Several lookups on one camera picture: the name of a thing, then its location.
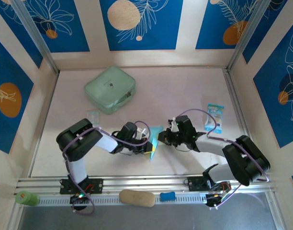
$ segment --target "mint green pouch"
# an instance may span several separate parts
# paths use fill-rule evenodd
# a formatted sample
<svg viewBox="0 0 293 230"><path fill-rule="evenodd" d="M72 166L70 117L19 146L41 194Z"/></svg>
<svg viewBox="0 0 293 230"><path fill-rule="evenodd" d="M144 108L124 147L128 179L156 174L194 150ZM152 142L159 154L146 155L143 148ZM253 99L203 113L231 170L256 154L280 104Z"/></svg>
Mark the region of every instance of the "mint green pouch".
<svg viewBox="0 0 293 230"><path fill-rule="evenodd" d="M118 67L107 68L84 87L89 100L106 114L112 114L132 99L136 81Z"/></svg>

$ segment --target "white table surface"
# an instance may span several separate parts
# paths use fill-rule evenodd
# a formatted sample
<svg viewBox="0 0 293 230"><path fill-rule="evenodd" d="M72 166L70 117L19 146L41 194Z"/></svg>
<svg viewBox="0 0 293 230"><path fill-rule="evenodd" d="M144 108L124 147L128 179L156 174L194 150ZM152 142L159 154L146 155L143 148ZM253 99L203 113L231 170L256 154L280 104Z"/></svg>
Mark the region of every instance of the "white table surface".
<svg viewBox="0 0 293 230"><path fill-rule="evenodd" d="M136 80L136 95L112 115L100 114L102 129L113 132L128 122L145 121L149 126L168 126L168 119L190 108L207 110L208 103L225 107L222 134L237 138L240 132L230 95L221 69L198 67L124 68ZM56 143L60 132L86 118L96 109L83 87L103 69L61 71L49 109L43 135L36 153L32 177L66 176L61 151ZM206 115L188 113L197 131L203 131ZM94 147L85 156L89 176L175 175L202 173L225 158L205 152L180 152L159 144L152 161L144 155L109 154Z"/></svg>

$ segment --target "black mounting plate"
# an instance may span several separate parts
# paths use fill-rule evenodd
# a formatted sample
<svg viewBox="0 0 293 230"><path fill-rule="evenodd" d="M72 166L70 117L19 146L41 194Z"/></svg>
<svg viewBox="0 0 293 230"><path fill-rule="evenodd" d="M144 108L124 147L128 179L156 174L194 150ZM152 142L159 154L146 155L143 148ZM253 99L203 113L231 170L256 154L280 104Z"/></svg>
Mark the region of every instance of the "black mounting plate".
<svg viewBox="0 0 293 230"><path fill-rule="evenodd" d="M76 188L73 182L70 179L61 179L60 181L60 194L76 194L80 193L80 190ZM86 183L81 184L80 187L82 189L88 188L85 192L90 194L101 194L103 189L103 179L90 179L86 181Z"/></svg>
<svg viewBox="0 0 293 230"><path fill-rule="evenodd" d="M223 189L221 184L217 184L213 188L210 188L203 176L189 176L187 180L190 192L221 191Z"/></svg>

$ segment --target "blue cloth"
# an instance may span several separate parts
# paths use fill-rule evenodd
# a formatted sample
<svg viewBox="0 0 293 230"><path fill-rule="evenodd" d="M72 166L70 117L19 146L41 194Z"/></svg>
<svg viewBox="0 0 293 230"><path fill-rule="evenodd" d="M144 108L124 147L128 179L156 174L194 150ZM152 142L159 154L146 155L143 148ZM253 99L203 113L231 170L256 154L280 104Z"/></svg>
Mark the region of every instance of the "blue cloth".
<svg viewBox="0 0 293 230"><path fill-rule="evenodd" d="M151 130L151 136L150 136L150 142L152 143L152 145L154 146L155 150L158 144L158 134L160 132L162 132L164 130L163 126L160 127L150 127ZM154 156L155 152L151 152L151 157L150 157L150 161L152 160L153 156Z"/></svg>

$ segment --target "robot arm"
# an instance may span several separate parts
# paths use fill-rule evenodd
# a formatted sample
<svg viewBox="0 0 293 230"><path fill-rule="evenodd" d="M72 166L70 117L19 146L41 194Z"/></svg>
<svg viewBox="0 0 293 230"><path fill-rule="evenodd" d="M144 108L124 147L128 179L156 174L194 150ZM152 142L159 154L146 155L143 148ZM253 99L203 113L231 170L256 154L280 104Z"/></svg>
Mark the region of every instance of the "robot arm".
<svg viewBox="0 0 293 230"><path fill-rule="evenodd" d="M92 123L88 119L82 119L70 128L61 132L56 138L60 150L63 151L64 148L69 143L71 143L77 136L90 128L92 128ZM144 145L137 146L146 141L146 138L133 138L133 135L137 132L137 129L138 128L134 123L127 122L126 125L124 125L120 131L118 131L116 136L112 135L118 140L123 140L136 146L117 141L112 138L111 135L100 132L96 129L86 133L80 139L73 142L73 144L71 144L70 147L66 150L65 154L68 159L67 170L72 175L75 182L79 184L88 179L85 169L84 156L94 146L102 148L111 154L121 152L123 148L127 148L133 151L134 154L152 151L153 145L150 142L147 142Z"/></svg>
<svg viewBox="0 0 293 230"><path fill-rule="evenodd" d="M249 186L261 176L255 163L245 156L241 149L220 138L209 138L204 132L196 132L186 115L169 120L169 123L171 127L159 133L159 141L175 147L185 144L190 150L210 152L226 158L228 164L216 164L203 172L204 182L208 184L209 189L220 182L235 179ZM268 160L248 136L242 135L234 142L243 147L265 172L270 169Z"/></svg>

